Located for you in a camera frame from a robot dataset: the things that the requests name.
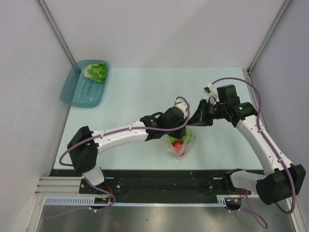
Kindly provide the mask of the clear polka dot zip bag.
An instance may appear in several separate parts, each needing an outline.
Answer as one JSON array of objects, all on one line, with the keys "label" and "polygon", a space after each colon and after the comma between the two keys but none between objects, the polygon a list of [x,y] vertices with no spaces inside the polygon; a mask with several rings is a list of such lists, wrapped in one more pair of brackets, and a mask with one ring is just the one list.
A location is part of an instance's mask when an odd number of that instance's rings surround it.
[{"label": "clear polka dot zip bag", "polygon": [[166,135],[165,137],[167,153],[176,159],[181,159],[186,156],[196,140],[196,134],[189,126],[185,127],[185,135],[180,139],[170,135]]}]

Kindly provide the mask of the red fake tomato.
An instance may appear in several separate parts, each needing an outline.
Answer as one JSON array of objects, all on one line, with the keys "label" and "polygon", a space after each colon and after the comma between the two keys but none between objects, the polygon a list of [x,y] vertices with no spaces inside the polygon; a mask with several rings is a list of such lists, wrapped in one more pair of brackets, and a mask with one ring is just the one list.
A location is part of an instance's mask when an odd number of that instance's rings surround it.
[{"label": "red fake tomato", "polygon": [[173,152],[177,157],[183,157],[186,155],[186,150],[183,148],[182,142],[175,142],[172,144]]}]

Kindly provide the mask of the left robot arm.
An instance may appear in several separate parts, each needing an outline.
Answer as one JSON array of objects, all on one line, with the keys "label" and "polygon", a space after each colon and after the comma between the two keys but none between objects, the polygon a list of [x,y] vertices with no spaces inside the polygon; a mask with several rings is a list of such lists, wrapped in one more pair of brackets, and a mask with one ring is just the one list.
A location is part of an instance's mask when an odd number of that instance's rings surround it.
[{"label": "left robot arm", "polygon": [[74,171],[90,182],[90,188],[102,193],[107,182],[97,156],[109,149],[136,142],[160,139],[164,135],[181,137],[188,118],[185,105],[177,104],[166,112],[141,117],[138,121],[113,130],[91,131],[88,126],[79,128],[67,149]]}]

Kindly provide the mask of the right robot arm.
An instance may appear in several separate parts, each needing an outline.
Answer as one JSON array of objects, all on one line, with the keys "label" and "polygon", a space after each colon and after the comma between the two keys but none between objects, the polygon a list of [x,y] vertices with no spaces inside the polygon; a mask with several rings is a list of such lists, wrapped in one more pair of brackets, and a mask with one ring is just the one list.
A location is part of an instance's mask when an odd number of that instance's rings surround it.
[{"label": "right robot arm", "polygon": [[199,102],[197,110],[189,119],[190,126],[212,126],[215,119],[230,122],[247,140],[258,157],[263,175],[234,169],[224,174],[223,189],[234,194],[239,189],[256,192],[266,205],[287,198],[295,199],[299,194],[306,171],[294,165],[274,144],[264,129],[258,112],[250,102],[241,102],[234,85],[204,88],[206,99]]}]

